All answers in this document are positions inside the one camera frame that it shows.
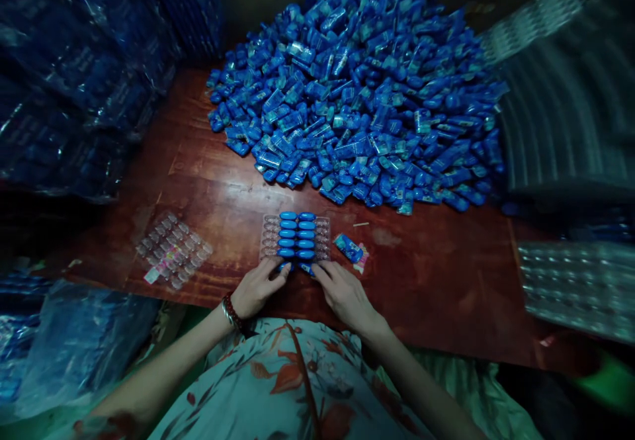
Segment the left hand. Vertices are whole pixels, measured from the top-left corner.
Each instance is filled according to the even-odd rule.
[[[291,271],[289,263],[273,280],[269,279],[271,272],[282,263],[280,257],[263,258],[256,268],[248,272],[232,294],[232,305],[236,314],[242,320],[255,316],[269,297],[282,288],[286,277]]]

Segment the hand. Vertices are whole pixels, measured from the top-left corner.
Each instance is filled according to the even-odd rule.
[[[365,340],[389,329],[386,320],[368,301],[359,280],[339,263],[320,261],[311,268],[324,289],[326,302],[344,324]]]
[[[245,320],[257,314],[269,297],[284,286],[291,271],[290,263],[273,280],[269,279],[271,272],[280,263],[280,257],[263,258],[260,265],[245,275],[232,294],[233,309],[239,318]]]

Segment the person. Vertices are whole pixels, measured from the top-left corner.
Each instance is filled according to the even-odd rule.
[[[327,303],[352,332],[275,318],[253,320],[246,336],[244,326],[238,331],[234,317],[253,319],[285,284],[289,263],[270,279],[281,261],[266,258],[248,272],[227,303],[75,422],[75,438],[142,437],[206,355],[209,367],[171,406],[150,440],[485,438],[395,336],[360,281],[338,263],[320,261],[312,269]],[[401,398],[364,362],[362,342]]]

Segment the plastic bag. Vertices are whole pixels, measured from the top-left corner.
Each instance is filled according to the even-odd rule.
[[[56,282],[40,313],[16,414],[90,403],[122,376],[158,309],[155,299]]]

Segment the right hand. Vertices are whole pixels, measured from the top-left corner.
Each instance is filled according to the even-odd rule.
[[[368,301],[359,280],[339,263],[320,261],[311,268],[322,285],[326,302],[344,324],[366,340],[389,329],[386,320]]]

